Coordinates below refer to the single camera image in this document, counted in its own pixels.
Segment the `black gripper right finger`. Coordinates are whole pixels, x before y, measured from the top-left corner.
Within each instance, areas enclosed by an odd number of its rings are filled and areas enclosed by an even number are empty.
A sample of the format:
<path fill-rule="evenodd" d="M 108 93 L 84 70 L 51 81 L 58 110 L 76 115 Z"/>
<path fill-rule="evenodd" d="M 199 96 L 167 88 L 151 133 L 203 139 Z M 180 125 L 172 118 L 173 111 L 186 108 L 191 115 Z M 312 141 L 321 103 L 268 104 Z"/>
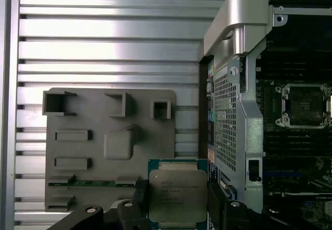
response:
<path fill-rule="evenodd" d="M 319 229 L 294 212 L 269 206 L 257 213 L 229 199 L 220 185 L 207 187 L 207 210 L 215 229 Z"/>

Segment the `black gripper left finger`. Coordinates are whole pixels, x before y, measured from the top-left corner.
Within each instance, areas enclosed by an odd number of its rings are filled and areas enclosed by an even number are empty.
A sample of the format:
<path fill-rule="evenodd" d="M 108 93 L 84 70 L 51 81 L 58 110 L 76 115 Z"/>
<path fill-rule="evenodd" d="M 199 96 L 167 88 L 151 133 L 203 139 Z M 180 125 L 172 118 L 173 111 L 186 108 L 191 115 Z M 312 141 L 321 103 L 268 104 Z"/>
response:
<path fill-rule="evenodd" d="M 108 211 L 97 205 L 80 207 L 53 225 L 53 229 L 149 229 L 149 181 L 138 180 L 131 199 L 119 200 Z"/>

